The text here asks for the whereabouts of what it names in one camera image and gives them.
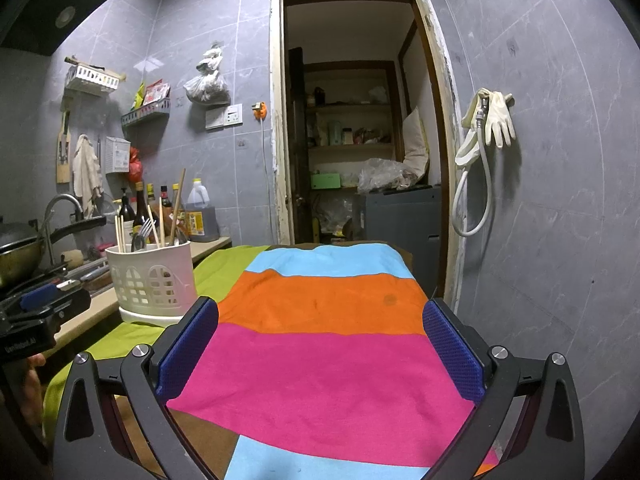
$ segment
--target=ceiling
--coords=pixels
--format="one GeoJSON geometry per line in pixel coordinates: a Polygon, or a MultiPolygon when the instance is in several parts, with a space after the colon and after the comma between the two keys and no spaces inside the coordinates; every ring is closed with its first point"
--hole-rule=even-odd
{"type": "Polygon", "coordinates": [[[414,20],[411,6],[396,2],[322,2],[287,7],[289,47],[351,45],[387,52],[395,59],[414,20]]]}

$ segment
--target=gray tile wall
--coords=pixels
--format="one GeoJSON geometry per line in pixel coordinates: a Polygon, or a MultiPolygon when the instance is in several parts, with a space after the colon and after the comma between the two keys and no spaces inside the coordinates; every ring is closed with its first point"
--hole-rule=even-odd
{"type": "MultiPolygon", "coordinates": [[[[94,147],[98,135],[123,137],[120,116],[127,112],[143,78],[142,62],[147,54],[151,30],[160,0],[107,0],[94,11],[53,56],[0,48],[0,182],[5,221],[37,218],[42,221],[49,200],[69,192],[68,184],[56,184],[55,147],[60,129],[60,102],[70,65],[65,56],[127,74],[119,88],[104,97],[69,92],[71,150],[78,135],[87,134],[94,147]]],[[[104,179],[105,191],[119,198],[125,181],[120,176],[104,179]]],[[[56,206],[53,227],[68,224],[72,207],[56,206]]],[[[56,252],[85,249],[89,242],[115,241],[113,226],[67,237],[56,244],[56,252]]]]}
{"type": "Polygon", "coordinates": [[[640,409],[640,51],[608,0],[447,3],[471,86],[514,94],[518,136],[490,157],[494,221],[469,240],[459,315],[516,354],[567,355],[590,478],[640,409]]]}
{"type": "MultiPolygon", "coordinates": [[[[446,1],[433,2],[454,56],[461,99],[468,101],[472,85],[462,43],[446,1]]],[[[270,5],[270,0],[162,0],[150,42],[150,59],[162,66],[149,77],[171,83],[174,108],[167,124],[150,123],[138,134],[145,177],[170,183],[183,167],[188,186],[193,177],[202,177],[213,192],[222,233],[235,245],[270,244],[276,228],[271,118],[260,142],[260,124],[250,109],[257,101],[270,104],[270,5]],[[192,105],[181,87],[196,75],[195,65],[212,41],[225,45],[221,70],[234,102],[244,105],[244,122],[207,131],[204,110],[192,105]]]]}

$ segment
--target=pink stripe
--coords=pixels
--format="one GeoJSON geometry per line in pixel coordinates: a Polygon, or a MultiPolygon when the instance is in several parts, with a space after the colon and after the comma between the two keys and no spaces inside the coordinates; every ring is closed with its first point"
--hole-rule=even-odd
{"type": "Polygon", "coordinates": [[[426,336],[261,334],[222,323],[169,407],[270,446],[430,467],[473,404],[426,336]]]}

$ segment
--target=white glove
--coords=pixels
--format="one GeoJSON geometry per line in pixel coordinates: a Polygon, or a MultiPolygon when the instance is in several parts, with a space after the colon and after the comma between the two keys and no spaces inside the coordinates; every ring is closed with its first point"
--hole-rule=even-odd
{"type": "Polygon", "coordinates": [[[503,96],[501,92],[490,92],[489,95],[489,112],[486,115],[486,124],[484,127],[484,143],[491,145],[491,134],[494,134],[495,145],[502,147],[502,138],[507,146],[511,146],[511,139],[516,138],[516,130],[513,128],[507,101],[512,97],[507,94],[503,96]]]}
{"type": "Polygon", "coordinates": [[[466,134],[465,141],[456,153],[456,166],[459,168],[471,166],[479,156],[480,146],[478,144],[478,131],[475,126],[472,126],[466,134]]]}
{"type": "Polygon", "coordinates": [[[466,110],[466,115],[462,118],[462,127],[465,130],[471,128],[472,124],[476,124],[476,115],[480,110],[482,110],[482,97],[491,97],[491,92],[489,92],[486,88],[481,88],[471,99],[469,108],[466,110]]]}

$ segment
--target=kitchen counter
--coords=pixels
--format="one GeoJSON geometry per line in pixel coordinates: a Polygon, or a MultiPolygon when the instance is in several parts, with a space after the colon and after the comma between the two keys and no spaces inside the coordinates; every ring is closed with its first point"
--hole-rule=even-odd
{"type": "MultiPolygon", "coordinates": [[[[191,242],[191,260],[194,265],[218,249],[231,245],[231,238],[223,236],[207,243],[191,242]]],[[[56,334],[56,345],[43,354],[48,357],[73,341],[79,335],[101,322],[104,318],[118,310],[118,298],[113,287],[98,294],[91,300],[91,306],[73,319],[63,323],[56,334]]]]}

